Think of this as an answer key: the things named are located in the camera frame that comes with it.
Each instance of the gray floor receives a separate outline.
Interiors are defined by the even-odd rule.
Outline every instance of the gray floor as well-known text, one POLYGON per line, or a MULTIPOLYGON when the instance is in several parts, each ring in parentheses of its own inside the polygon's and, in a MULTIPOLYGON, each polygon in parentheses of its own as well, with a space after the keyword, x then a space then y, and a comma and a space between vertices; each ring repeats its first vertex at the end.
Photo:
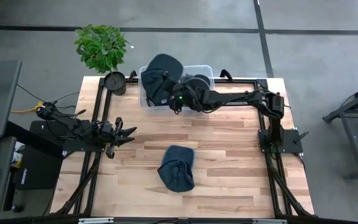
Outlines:
MULTIPOLYGON (((260 0, 267 29, 358 30, 358 0, 260 0)), ((0 0, 0 23, 117 27, 257 28, 251 0, 0 0)), ((266 77, 258 34, 127 33, 133 49, 119 67, 126 75, 157 53, 184 64, 208 64, 217 76, 266 77)), ((78 91, 85 75, 97 75, 80 62, 73 32, 0 31, 0 60, 21 59, 19 83, 45 100, 78 91)), ((303 140, 306 174, 315 213, 358 221, 358 180, 342 176, 357 170, 342 124, 321 119, 358 90, 358 36, 268 35, 275 77, 285 79, 293 118, 303 140)), ((75 105, 77 97, 60 105, 75 105)), ((37 100, 18 89, 15 110, 37 100)), ((28 128, 33 114, 10 119, 28 128)), ((45 204, 27 207, 42 213, 45 204)))

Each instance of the wooden table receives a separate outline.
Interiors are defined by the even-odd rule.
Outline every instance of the wooden table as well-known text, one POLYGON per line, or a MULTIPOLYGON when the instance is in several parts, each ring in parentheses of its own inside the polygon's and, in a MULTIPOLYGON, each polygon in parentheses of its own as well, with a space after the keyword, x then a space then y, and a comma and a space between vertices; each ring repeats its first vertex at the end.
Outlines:
MULTIPOLYGON (((84 77, 76 110, 87 111, 80 119, 92 117, 99 78, 84 77)), ((288 105, 283 79, 267 80, 269 90, 279 91, 288 105)), ((254 88, 248 84, 217 84, 215 90, 227 93, 253 91, 254 88)), ((114 122, 120 116, 124 128, 137 126, 137 130, 132 134, 135 141, 116 148, 114 159, 103 154, 93 216, 273 217, 265 157, 257 138, 260 128, 255 108, 223 107, 211 114, 193 111, 175 115, 170 110, 153 114, 139 106, 137 96, 137 84, 127 84, 123 96, 112 96, 108 120, 114 122), (157 174, 163 153, 172 144, 195 150, 196 186, 189 192, 169 191, 157 174)), ((282 125, 285 129, 293 128, 289 108, 285 108, 282 125)), ((64 160, 51 212, 62 207, 77 187, 83 156, 83 152, 76 152, 64 160)), ((283 154, 283 164, 288 187, 305 209, 313 213, 301 162, 292 154, 283 154)), ((278 194, 284 212, 282 194, 280 191, 278 194)))

